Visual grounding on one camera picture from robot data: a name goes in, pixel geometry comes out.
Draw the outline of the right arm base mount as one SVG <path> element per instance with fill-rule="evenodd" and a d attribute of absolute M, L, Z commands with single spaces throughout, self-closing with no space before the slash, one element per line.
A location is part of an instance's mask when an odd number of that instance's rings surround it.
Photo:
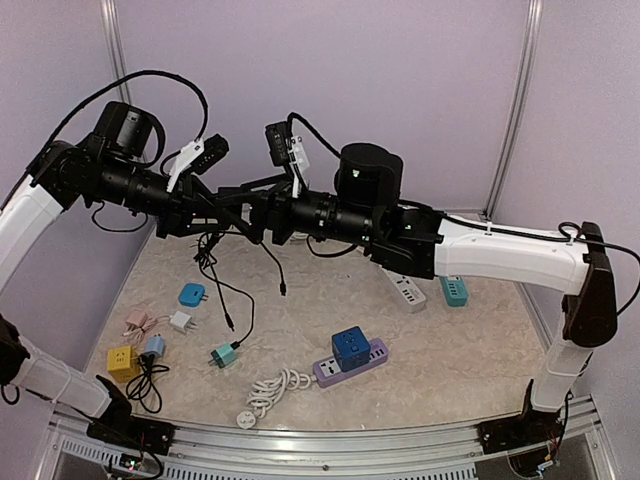
<path fill-rule="evenodd" d="M 559 438 L 563 426 L 557 413 L 533 412 L 481 422 L 477 432 L 483 453 L 493 454 Z"/>

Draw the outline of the blue cube socket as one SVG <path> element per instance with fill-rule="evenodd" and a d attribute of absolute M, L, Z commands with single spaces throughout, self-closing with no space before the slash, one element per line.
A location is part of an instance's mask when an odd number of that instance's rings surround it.
<path fill-rule="evenodd" d="M 370 343 L 359 326 L 333 334 L 331 346 L 342 372 L 355 370 L 370 361 Z"/>

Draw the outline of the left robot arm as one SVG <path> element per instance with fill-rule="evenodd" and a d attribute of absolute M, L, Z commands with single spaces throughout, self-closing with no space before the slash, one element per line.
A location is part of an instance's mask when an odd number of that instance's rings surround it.
<path fill-rule="evenodd" d="M 227 154 L 224 138 L 196 139 L 182 149 L 170 176 L 163 176 L 140 160 L 151 135 L 162 151 L 165 132 L 153 114 L 111 101 L 79 144 L 49 140 L 2 207 L 1 282 L 8 283 L 41 235 L 78 199 L 153 217 L 160 237 L 234 226 L 252 242 L 262 240 L 262 230 L 236 213 L 237 200 L 210 192 L 196 177 Z M 89 379 L 38 350 L 8 320 L 1 322 L 1 383 L 79 411 L 118 444 L 133 443 L 140 434 L 130 402 L 110 380 Z"/>

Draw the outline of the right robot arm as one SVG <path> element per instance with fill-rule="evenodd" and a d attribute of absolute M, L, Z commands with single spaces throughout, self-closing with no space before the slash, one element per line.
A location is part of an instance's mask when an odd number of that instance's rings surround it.
<path fill-rule="evenodd" d="M 280 245 L 301 232 L 360 246 L 374 263 L 410 277 L 485 277 L 560 291 L 563 325 L 511 423 L 518 442 L 535 442 L 592 352 L 617 332 L 614 275 L 598 225 L 555 234 L 472 222 L 402 199 L 402 160 L 380 146 L 346 145 L 339 161 L 333 193 L 288 179 L 222 188 L 216 198 L 232 209 L 250 206 L 249 220 L 237 227 L 253 241 L 270 231 Z"/>

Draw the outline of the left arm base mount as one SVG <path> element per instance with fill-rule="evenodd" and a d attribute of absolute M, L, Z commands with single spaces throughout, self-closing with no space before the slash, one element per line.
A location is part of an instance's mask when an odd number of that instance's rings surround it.
<path fill-rule="evenodd" d="M 140 450 L 156 455 L 167 455 L 176 427 L 168 422 L 142 417 L 130 417 L 123 426 L 105 426 L 93 420 L 87 436 L 112 445 Z"/>

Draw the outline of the purple power strip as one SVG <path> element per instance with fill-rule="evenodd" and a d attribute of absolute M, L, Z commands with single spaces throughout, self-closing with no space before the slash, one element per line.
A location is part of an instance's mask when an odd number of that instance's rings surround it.
<path fill-rule="evenodd" d="M 380 338 L 370 340 L 369 344 L 369 360 L 347 372 L 340 369 L 334 357 L 328 357 L 316 361 L 310 374 L 284 368 L 274 378 L 254 382 L 245 401 L 245 409 L 236 416 L 236 425 L 243 430 L 255 428 L 286 392 L 304 391 L 314 385 L 325 389 L 385 364 L 389 359 L 386 344 Z"/>

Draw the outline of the black charger with cable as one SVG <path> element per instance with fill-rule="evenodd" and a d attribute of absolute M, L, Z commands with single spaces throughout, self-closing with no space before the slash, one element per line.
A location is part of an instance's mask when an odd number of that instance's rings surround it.
<path fill-rule="evenodd" d="M 241 216 L 245 221 L 250 223 L 250 218 L 249 218 L 249 216 L 250 216 L 250 207 L 248 205 L 243 205 L 243 210 L 242 211 L 237 210 L 237 215 Z M 219 240 L 217 241 L 216 245 L 219 243 L 219 241 L 225 235 L 241 235 L 234 227 L 230 227 L 228 230 L 222 231 L 222 232 L 219 232 L 219 233 L 207 233 L 207 234 L 212 234 L 214 237 L 218 237 L 219 238 Z M 264 252 L 276 263 L 276 266 L 277 266 L 278 272 L 279 272 L 279 277 L 280 277 L 280 285 L 279 285 L 280 294 L 282 296 L 285 296 L 286 293 L 287 293 L 287 286 L 286 286 L 286 282 L 285 282 L 284 270 L 283 270 L 283 267 L 282 267 L 280 261 L 269 250 L 269 248 L 266 246 L 266 244 L 264 243 L 263 240 L 260 241 L 259 243 L 253 243 L 253 244 L 260 246 L 264 250 Z"/>

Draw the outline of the teal charger with cable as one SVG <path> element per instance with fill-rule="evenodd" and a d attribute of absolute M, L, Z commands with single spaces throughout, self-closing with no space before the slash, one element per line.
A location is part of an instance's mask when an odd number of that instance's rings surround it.
<path fill-rule="evenodd" d="M 228 328 L 234 332 L 235 325 L 231 314 L 229 312 L 228 306 L 226 304 L 226 300 L 224 294 L 222 293 L 223 289 L 226 288 L 233 293 L 242 295 L 246 297 L 250 302 L 250 323 L 247 332 L 238 340 L 224 343 L 216 348 L 214 348 L 211 353 L 210 362 L 216 365 L 220 369 L 224 369 L 231 364 L 233 364 L 237 358 L 237 351 L 243 346 L 243 344 L 249 339 L 249 337 L 253 334 L 255 329 L 255 313 L 256 313 L 256 302 L 254 297 L 248 292 L 241 290 L 229 283 L 221 281 L 215 266 L 218 263 L 217 258 L 213 255 L 212 251 L 214 246 L 216 245 L 218 237 L 214 237 L 212 234 L 202 234 L 196 243 L 197 253 L 194 256 L 194 261 L 198 266 L 198 270 L 201 275 L 212 282 L 215 285 L 215 289 L 218 295 L 218 299 L 220 302 L 220 306 L 222 308 L 223 316 Z"/>

